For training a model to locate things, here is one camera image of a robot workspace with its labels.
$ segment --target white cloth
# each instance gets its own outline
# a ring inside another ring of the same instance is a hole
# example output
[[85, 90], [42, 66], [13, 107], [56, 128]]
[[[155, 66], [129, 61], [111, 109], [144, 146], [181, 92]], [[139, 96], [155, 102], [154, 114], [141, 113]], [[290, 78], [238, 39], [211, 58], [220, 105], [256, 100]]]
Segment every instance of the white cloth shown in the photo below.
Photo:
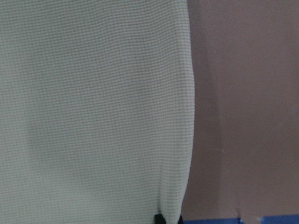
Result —
[[1, 224], [176, 224], [193, 125], [185, 0], [0, 2]]

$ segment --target blue painter's tape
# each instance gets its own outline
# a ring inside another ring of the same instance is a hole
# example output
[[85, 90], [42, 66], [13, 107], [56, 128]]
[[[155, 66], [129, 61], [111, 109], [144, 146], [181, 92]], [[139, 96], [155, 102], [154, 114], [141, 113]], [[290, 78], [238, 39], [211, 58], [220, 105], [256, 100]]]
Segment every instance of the blue painter's tape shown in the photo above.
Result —
[[261, 224], [299, 224], [299, 215], [265, 216]]
[[184, 221], [184, 224], [244, 224], [240, 218]]

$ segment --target white fabric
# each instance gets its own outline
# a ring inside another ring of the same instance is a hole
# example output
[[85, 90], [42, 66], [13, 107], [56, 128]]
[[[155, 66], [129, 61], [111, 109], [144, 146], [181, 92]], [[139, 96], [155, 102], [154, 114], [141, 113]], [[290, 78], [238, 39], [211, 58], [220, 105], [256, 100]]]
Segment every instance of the white fabric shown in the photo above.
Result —
[[1, 224], [176, 224], [193, 125], [185, 0], [0, 2]]

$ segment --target pink wall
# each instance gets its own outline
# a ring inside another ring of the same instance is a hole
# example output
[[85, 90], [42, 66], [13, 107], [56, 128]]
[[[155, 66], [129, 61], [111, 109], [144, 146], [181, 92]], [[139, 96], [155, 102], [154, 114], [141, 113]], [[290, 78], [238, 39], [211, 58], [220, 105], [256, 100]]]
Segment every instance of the pink wall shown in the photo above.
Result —
[[196, 118], [184, 220], [299, 214], [299, 1], [188, 7]]

